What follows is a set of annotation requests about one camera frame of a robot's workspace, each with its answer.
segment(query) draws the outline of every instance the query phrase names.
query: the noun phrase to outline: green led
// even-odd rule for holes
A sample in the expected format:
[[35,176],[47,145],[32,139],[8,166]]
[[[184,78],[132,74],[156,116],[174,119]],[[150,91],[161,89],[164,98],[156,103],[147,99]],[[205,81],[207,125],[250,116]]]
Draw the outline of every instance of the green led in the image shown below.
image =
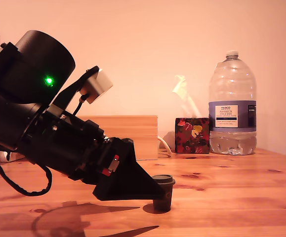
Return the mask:
[[50,86],[50,87],[52,87],[53,84],[54,84],[54,79],[51,78],[51,77],[46,77],[44,81],[45,81],[45,84],[46,84],[47,86]]

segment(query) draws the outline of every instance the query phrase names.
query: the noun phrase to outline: tissue box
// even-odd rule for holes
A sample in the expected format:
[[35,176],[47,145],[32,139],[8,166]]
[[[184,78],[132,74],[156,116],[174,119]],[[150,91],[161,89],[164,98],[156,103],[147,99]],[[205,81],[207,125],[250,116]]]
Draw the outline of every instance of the tissue box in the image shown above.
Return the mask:
[[176,118],[176,153],[208,154],[208,118]]

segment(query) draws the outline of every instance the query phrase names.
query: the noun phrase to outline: bottle cap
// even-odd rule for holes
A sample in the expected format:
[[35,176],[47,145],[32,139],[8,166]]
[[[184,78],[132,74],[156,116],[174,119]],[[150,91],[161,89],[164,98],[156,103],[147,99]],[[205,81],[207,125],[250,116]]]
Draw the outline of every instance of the bottle cap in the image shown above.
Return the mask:
[[238,51],[231,50],[231,51],[228,51],[228,52],[226,53],[226,57],[227,57],[227,56],[232,56],[232,55],[237,55],[237,56],[238,56]]

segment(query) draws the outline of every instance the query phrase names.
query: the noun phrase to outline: plastic water bottle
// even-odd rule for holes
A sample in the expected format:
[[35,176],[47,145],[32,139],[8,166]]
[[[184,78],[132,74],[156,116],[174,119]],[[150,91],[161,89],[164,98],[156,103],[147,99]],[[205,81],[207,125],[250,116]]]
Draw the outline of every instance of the plastic water bottle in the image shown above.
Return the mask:
[[210,148],[214,153],[249,155],[256,148],[256,81],[249,67],[229,51],[209,86]]

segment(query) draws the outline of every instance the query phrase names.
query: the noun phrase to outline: cable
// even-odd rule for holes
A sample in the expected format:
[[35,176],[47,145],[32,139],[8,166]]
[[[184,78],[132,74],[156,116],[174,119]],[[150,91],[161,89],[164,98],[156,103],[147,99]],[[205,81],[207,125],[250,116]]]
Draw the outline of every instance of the cable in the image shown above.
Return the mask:
[[164,147],[167,149],[167,152],[169,153],[169,155],[176,155],[176,153],[173,153],[173,152],[171,151],[171,149],[170,149],[170,147],[168,146],[167,142],[166,142],[163,138],[161,138],[160,136],[157,136],[157,139],[160,140],[160,141],[163,143],[163,145],[164,145]]
[[75,109],[73,115],[75,116],[77,114],[77,112],[80,110],[80,108],[82,107],[82,104],[84,103],[84,101],[86,101],[86,99],[90,96],[90,94],[85,94],[85,95],[82,95],[79,99],[79,104],[77,106],[77,108]]
[[25,196],[29,196],[29,197],[41,196],[41,195],[46,194],[50,190],[50,187],[52,186],[52,173],[50,172],[50,170],[45,165],[40,165],[38,163],[37,163],[37,165],[45,171],[46,177],[48,179],[48,184],[47,184],[46,189],[43,189],[39,192],[35,192],[35,191],[34,192],[28,192],[25,189],[21,188],[19,185],[17,185],[11,179],[9,179],[9,177],[5,174],[5,172],[1,166],[0,166],[0,175],[11,187],[13,187],[19,193],[21,193]]
[[77,112],[79,111],[79,109],[82,107],[82,102],[79,102],[77,108],[75,109],[73,116],[75,116],[77,114]]

